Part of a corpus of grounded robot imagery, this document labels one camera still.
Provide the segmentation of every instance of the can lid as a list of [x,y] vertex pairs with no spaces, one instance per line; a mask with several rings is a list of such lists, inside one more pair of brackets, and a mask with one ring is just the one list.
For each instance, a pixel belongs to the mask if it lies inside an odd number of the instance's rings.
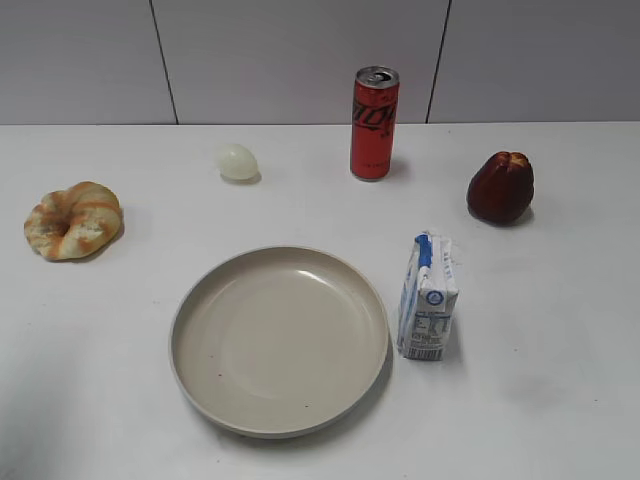
[[392,68],[374,65],[358,70],[356,81],[369,88],[389,88],[400,83],[400,75]]

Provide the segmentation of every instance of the red apple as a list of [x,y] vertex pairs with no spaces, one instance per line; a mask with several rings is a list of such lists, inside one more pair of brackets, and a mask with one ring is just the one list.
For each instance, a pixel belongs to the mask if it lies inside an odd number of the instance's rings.
[[520,217],[533,198],[533,169],[519,152],[498,152],[471,179],[467,204],[471,213],[498,225]]

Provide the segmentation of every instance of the white wall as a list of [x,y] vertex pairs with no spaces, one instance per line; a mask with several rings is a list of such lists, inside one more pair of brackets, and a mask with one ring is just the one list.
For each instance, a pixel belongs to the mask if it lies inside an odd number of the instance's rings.
[[349,123],[359,67],[424,122],[447,0],[154,0],[180,123]]
[[[181,123],[423,122],[448,0],[153,0]],[[452,0],[430,122],[640,120],[636,0]],[[0,124],[174,123],[149,0],[0,0]]]
[[640,120],[637,0],[453,0],[430,122]]
[[1,0],[0,124],[174,123],[147,0]]

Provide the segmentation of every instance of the barcode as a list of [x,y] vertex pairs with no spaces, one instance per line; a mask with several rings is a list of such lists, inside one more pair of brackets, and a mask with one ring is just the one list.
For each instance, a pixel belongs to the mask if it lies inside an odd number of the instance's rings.
[[442,351],[442,349],[418,350],[417,348],[410,348],[407,358],[414,358],[416,360],[440,360],[442,358]]

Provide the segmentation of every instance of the plate rim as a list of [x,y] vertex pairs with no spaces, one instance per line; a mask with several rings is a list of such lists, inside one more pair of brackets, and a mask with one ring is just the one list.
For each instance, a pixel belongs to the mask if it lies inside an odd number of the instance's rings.
[[[304,427],[304,428],[300,428],[300,429],[294,429],[294,430],[269,431],[269,430],[260,430],[260,429],[247,429],[247,428],[241,427],[239,425],[234,425],[233,423],[228,422],[228,421],[226,421],[224,419],[221,419],[221,418],[213,415],[212,413],[208,412],[205,408],[203,408],[196,401],[195,398],[193,398],[193,396],[187,391],[184,383],[182,382],[182,379],[180,378],[180,375],[178,374],[178,370],[176,368],[175,352],[174,352],[174,348],[173,348],[175,330],[176,330],[176,325],[178,323],[178,317],[180,316],[180,312],[182,311],[185,303],[191,297],[191,295],[196,290],[196,288],[198,288],[198,286],[200,284],[202,284],[203,281],[207,277],[209,277],[209,275],[213,274],[213,272],[215,272],[216,270],[218,270],[222,266],[226,265],[227,263],[230,263],[230,262],[232,262],[234,260],[237,260],[237,259],[239,259],[241,257],[244,257],[244,256],[248,256],[248,255],[252,255],[252,254],[256,254],[256,253],[260,253],[260,252],[264,252],[264,251],[268,251],[268,250],[302,250],[302,251],[312,252],[312,253],[315,253],[315,254],[325,255],[325,256],[327,256],[329,258],[332,258],[332,259],[342,263],[343,265],[348,267],[352,272],[354,272],[356,275],[358,275],[358,277],[369,288],[371,293],[373,293],[373,295],[374,295],[374,297],[375,297],[375,299],[376,299],[376,301],[378,303],[378,306],[380,307],[380,310],[382,312],[382,320],[383,320],[383,323],[384,323],[384,330],[385,330],[384,331],[384,335],[383,335],[384,336],[384,345],[383,345],[383,348],[381,349],[381,355],[380,355],[380,358],[378,359],[378,364],[376,365],[375,374],[372,376],[372,379],[370,380],[370,382],[367,385],[367,387],[363,389],[363,391],[360,394],[360,396],[352,404],[348,405],[342,411],[338,412],[335,416],[329,418],[328,420],[326,420],[326,421],[324,421],[322,423],[316,424],[316,425],[312,425],[312,426],[308,426],[308,427]],[[218,263],[213,268],[209,269],[206,273],[204,273],[202,276],[200,276],[200,278],[191,286],[191,288],[189,288],[187,293],[182,297],[182,300],[180,301],[180,304],[178,305],[178,308],[176,309],[176,311],[175,311],[175,313],[173,315],[173,319],[171,321],[171,328],[169,329],[169,362],[171,364],[171,371],[173,372],[174,380],[178,384],[182,394],[187,398],[187,400],[189,401],[191,406],[194,407],[203,417],[205,417],[210,422],[212,422],[212,423],[214,423],[214,424],[216,424],[216,425],[218,425],[220,427],[223,427],[223,428],[225,428],[227,430],[230,430],[232,432],[238,433],[240,435],[245,435],[245,436],[254,437],[254,438],[265,438],[265,439],[270,439],[270,438],[271,439],[293,438],[293,437],[298,437],[298,436],[302,436],[302,435],[305,435],[305,434],[308,434],[308,433],[315,432],[317,430],[320,430],[320,429],[330,425],[331,423],[339,420],[344,415],[349,413],[356,405],[358,405],[360,403],[360,401],[367,395],[367,393],[375,385],[377,379],[380,377],[380,373],[382,372],[382,369],[384,367],[384,364],[385,364],[385,362],[387,360],[387,356],[388,356],[388,350],[389,350],[389,345],[390,345],[389,336],[390,336],[390,332],[389,332],[389,316],[387,314],[387,309],[386,309],[386,307],[384,305],[384,302],[382,301],[382,297],[380,297],[380,294],[378,293],[376,288],[373,286],[373,284],[369,281],[369,279],[359,269],[357,269],[356,267],[351,265],[349,262],[346,262],[342,258],[340,258],[340,257],[338,257],[336,255],[333,255],[331,253],[328,253],[328,252],[326,252],[324,250],[317,249],[317,248],[301,246],[301,245],[272,245],[272,246],[259,247],[259,248],[247,250],[245,252],[241,252],[239,254],[236,254],[236,255],[233,255],[233,256],[227,258],[226,260]]]

